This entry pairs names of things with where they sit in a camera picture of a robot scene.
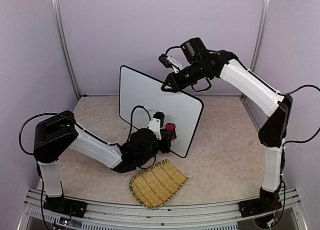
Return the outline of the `aluminium corner post right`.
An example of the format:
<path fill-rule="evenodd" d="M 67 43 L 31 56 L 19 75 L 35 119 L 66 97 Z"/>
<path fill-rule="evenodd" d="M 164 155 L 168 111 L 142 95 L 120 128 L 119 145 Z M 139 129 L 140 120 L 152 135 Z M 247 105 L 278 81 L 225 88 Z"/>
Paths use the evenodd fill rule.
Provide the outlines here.
<path fill-rule="evenodd" d="M 260 13 L 258 32 L 257 32 L 253 55 L 252 55 L 252 59 L 251 59 L 251 63 L 250 63 L 250 69 L 253 72 L 256 70 L 258 60 L 259 60 L 260 51 L 261 51 L 262 44 L 263 44 L 265 29 L 266 29 L 267 20 L 268 20 L 270 1 L 271 0 L 263 0 L 262 1 L 262 8 L 261 8 L 261 13 Z"/>

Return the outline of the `woven bamboo tray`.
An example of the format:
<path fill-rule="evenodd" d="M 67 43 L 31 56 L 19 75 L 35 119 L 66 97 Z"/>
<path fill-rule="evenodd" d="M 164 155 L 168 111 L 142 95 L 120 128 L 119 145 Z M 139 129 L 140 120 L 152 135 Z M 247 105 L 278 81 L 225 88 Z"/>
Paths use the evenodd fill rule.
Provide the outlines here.
<path fill-rule="evenodd" d="M 187 182 L 188 177 L 165 159 L 133 176 L 129 190 L 134 199 L 147 209 L 159 209 L 170 201 Z"/>

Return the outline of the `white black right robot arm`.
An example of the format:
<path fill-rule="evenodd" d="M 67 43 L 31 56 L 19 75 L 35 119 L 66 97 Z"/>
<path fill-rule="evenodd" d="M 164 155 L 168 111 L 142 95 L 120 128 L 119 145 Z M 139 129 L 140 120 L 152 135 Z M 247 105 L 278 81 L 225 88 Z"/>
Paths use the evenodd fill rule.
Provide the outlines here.
<path fill-rule="evenodd" d="M 264 113 L 266 121 L 260 126 L 258 139 L 264 149 L 264 175 L 262 191 L 256 200 L 256 208 L 266 212 L 275 204 L 271 192 L 281 185 L 284 168 L 284 144 L 293 99 L 261 79 L 247 68 L 238 56 L 226 50 L 209 50 L 202 40 L 192 38 L 179 46 L 168 48 L 158 57 L 166 68 L 171 68 L 161 87 L 164 92 L 181 92 L 194 88 L 200 80 L 206 80 L 209 90 L 214 78 L 234 86 L 246 99 Z"/>

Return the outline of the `aluminium front rail frame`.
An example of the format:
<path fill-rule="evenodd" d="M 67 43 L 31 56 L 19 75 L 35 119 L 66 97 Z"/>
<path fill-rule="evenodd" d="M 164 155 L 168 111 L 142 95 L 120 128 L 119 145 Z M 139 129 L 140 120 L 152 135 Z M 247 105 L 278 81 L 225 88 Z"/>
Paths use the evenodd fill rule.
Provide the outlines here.
<path fill-rule="evenodd" d="M 279 218 L 269 229 L 309 229 L 300 196 L 296 189 L 279 193 L 284 209 L 258 215 L 242 216 L 238 200 L 205 204 L 178 204 L 173 199 L 156 210 L 137 203 L 114 203 L 89 197 L 72 200 L 86 202 L 83 217 L 67 216 L 51 210 L 41 210 L 45 192 L 29 189 L 19 211 L 14 229 L 259 229 L 271 217 Z"/>

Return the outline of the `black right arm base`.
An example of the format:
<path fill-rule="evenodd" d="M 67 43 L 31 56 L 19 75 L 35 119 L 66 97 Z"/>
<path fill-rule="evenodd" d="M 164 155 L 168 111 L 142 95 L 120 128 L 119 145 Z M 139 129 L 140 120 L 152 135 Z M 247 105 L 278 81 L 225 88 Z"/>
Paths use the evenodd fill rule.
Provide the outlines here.
<path fill-rule="evenodd" d="M 258 198 L 240 201 L 238 205 L 241 216 L 249 217 L 282 208 L 283 205 L 279 197 L 280 189 L 281 185 L 272 192 L 261 187 Z"/>

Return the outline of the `aluminium corner post left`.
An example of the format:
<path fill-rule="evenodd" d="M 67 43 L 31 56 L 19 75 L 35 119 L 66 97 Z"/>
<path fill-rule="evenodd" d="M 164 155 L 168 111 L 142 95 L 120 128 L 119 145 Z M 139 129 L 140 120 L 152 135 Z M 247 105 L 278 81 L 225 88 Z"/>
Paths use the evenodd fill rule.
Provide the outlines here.
<path fill-rule="evenodd" d="M 66 70 L 70 79 L 71 87 L 74 93 L 74 96 L 77 101 L 81 98 L 81 91 L 78 84 L 78 81 L 76 79 L 76 75 L 73 69 L 70 52 L 68 49 L 67 39 L 64 31 L 64 25 L 63 25 L 63 18 L 60 8 L 60 2 L 59 0 L 51 0 L 52 3 L 52 9 L 53 9 L 53 15 L 55 19 L 55 24 L 57 28 L 58 38 L 61 45 L 61 50 L 64 58 L 64 62 L 66 65 Z"/>

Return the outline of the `aluminium corner post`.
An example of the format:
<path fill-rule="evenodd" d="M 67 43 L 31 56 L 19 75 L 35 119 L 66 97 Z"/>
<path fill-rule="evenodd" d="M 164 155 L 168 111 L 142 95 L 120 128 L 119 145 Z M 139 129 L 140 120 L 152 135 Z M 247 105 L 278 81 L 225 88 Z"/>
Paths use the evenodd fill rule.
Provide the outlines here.
<path fill-rule="evenodd" d="M 70 52 L 68 49 L 67 39 L 64 31 L 64 25 L 63 25 L 63 18 L 60 8 L 60 2 L 59 0 L 51 0 L 52 3 L 52 9 L 53 9 L 53 15 L 55 19 L 55 24 L 57 28 L 58 38 L 61 45 L 61 50 L 64 58 L 64 62 L 66 65 L 66 70 L 70 79 L 71 87 L 74 93 L 74 96 L 77 101 L 81 98 L 81 91 L 78 84 L 78 81 L 76 79 L 76 75 L 73 69 Z"/>
<path fill-rule="evenodd" d="M 262 44 L 263 44 L 265 29 L 266 29 L 267 20 L 268 20 L 270 1 L 271 0 L 263 0 L 262 1 L 262 8 L 261 8 L 261 13 L 260 13 L 258 32 L 257 32 L 253 55 L 252 55 L 252 59 L 251 59 L 251 63 L 250 63 L 250 69 L 253 72 L 256 70 L 258 60 L 259 60 L 260 51 L 261 51 Z"/>

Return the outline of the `white whiteboard black frame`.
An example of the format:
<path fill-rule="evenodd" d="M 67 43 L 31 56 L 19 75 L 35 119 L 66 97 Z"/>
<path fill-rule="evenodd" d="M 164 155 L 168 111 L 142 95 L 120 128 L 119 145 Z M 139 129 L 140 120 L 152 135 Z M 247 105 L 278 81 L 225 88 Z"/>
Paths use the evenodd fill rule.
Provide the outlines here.
<path fill-rule="evenodd" d="M 150 116 L 157 111 L 163 112 L 164 124 L 175 124 L 177 138 L 171 143 L 171 151 L 180 158 L 186 158 L 204 103 L 186 92 L 163 92 L 162 85 L 162 81 L 122 65 L 119 69 L 119 116 L 130 123 L 131 112 L 136 105 L 144 106 Z"/>

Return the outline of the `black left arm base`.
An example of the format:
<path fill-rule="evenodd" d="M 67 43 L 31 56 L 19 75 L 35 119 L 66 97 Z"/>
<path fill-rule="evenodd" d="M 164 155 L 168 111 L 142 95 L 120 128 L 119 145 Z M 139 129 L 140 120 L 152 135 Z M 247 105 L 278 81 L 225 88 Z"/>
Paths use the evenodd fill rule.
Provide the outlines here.
<path fill-rule="evenodd" d="M 83 218 L 87 209 L 87 203 L 80 200 L 65 198 L 64 196 L 47 196 L 45 198 L 43 207 L 46 210 L 68 215 L 69 217 Z"/>

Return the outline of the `red bone-shaped eraser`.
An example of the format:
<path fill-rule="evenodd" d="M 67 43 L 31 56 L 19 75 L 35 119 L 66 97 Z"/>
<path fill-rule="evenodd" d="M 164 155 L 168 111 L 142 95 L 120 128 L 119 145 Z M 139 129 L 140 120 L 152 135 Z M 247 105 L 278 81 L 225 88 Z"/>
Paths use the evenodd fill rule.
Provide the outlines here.
<path fill-rule="evenodd" d="M 176 125 L 173 123 L 167 123 L 165 125 L 166 131 L 168 133 L 169 138 L 171 139 L 171 141 L 174 141 L 177 138 L 176 135 Z"/>

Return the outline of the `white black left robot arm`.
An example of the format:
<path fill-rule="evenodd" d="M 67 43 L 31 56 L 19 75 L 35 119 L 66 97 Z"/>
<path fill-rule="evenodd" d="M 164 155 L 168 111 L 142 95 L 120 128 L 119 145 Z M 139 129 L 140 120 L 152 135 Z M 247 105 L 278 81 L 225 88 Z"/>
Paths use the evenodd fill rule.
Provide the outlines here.
<path fill-rule="evenodd" d="M 127 173 L 136 169 L 145 169 L 144 165 L 155 160 L 159 152 L 169 153 L 171 142 L 177 137 L 176 126 L 164 123 L 163 112 L 148 114 L 148 125 L 136 132 L 129 131 L 124 144 L 109 143 L 80 125 L 73 112 L 44 113 L 28 119 L 47 116 L 35 127 L 33 151 L 21 150 L 34 157 L 37 170 L 50 198 L 50 203 L 59 212 L 70 207 L 70 201 L 64 197 L 62 181 L 58 170 L 59 157 L 70 149 L 102 163 L 117 173 Z"/>

